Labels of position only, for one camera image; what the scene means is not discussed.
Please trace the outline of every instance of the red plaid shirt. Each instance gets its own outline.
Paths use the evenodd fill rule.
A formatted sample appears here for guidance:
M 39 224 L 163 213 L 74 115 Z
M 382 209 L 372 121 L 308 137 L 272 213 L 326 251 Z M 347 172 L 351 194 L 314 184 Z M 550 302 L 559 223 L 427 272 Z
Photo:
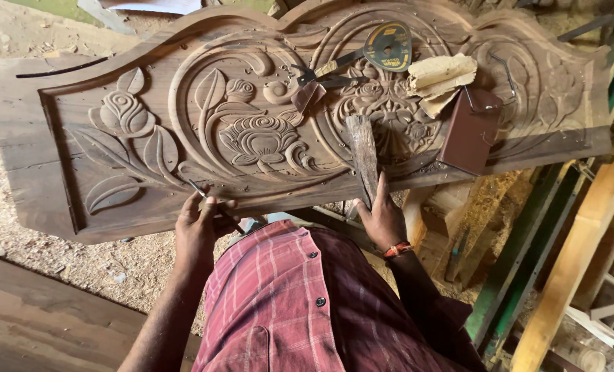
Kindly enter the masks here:
M 193 372 L 465 371 L 428 346 L 362 252 L 330 230 L 263 227 L 224 252 L 205 296 Z

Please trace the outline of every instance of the man's right hand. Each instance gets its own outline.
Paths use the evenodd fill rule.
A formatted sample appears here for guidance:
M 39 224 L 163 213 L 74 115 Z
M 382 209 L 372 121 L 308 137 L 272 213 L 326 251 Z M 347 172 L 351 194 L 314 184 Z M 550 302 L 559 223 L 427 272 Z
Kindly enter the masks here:
M 381 252 L 385 253 L 391 246 L 408 241 L 403 211 L 394 204 L 390 196 L 390 186 L 385 171 L 380 172 L 376 201 L 371 212 L 360 199 L 353 200 L 353 205 L 360 214 L 369 238 L 376 243 Z

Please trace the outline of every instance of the hand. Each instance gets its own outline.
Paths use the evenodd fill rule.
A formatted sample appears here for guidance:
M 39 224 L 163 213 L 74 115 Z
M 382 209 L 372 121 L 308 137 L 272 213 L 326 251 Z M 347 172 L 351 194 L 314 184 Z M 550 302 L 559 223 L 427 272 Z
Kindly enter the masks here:
M 385 171 L 380 172 L 376 201 L 371 212 L 360 199 L 353 200 L 353 206 L 360 214 L 369 238 L 376 243 L 381 252 L 385 253 L 391 246 L 408 241 L 403 211 L 390 197 L 390 186 Z
M 211 186 L 205 185 L 202 190 L 207 193 Z M 213 249 L 215 241 L 235 230 L 224 218 L 214 218 L 217 212 L 218 200 L 214 197 L 206 199 L 203 210 L 199 210 L 199 203 L 203 198 L 195 191 L 190 196 L 176 221 L 176 260 L 174 267 L 180 269 L 213 268 Z M 236 207 L 236 201 L 230 200 L 227 207 Z

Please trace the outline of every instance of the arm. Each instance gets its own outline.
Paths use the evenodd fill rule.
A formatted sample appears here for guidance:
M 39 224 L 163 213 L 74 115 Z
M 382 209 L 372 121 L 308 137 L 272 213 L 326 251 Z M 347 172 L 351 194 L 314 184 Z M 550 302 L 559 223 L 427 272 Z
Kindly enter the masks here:
M 210 187 L 203 188 L 208 192 Z M 213 271 L 213 248 L 234 227 L 215 218 L 217 200 L 192 194 L 176 222 L 176 259 L 165 289 L 156 301 L 119 372 L 179 371 L 199 299 Z
M 369 238 L 380 251 L 385 253 L 391 246 L 407 241 L 403 212 L 390 197 L 385 172 L 380 173 L 376 201 L 371 212 L 360 199 L 355 199 L 353 203 Z M 441 355 L 472 371 L 485 371 L 467 331 L 451 317 L 451 312 L 445 312 L 443 308 L 444 304 L 464 309 L 468 309 L 469 305 L 443 297 L 413 250 L 388 261 L 403 307 L 428 344 Z

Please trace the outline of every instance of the man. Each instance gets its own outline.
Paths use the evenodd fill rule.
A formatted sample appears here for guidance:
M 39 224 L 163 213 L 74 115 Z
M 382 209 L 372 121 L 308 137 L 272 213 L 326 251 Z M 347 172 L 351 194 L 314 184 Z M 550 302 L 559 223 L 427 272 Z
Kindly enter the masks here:
M 372 211 L 354 205 L 401 300 L 348 238 L 289 220 L 245 236 L 214 265 L 215 241 L 233 227 L 214 219 L 215 198 L 201 212 L 200 201 L 195 193 L 181 210 L 173 271 L 120 371 L 178 371 L 204 287 L 193 371 L 485 370 L 463 328 L 471 307 L 428 277 L 384 172 Z

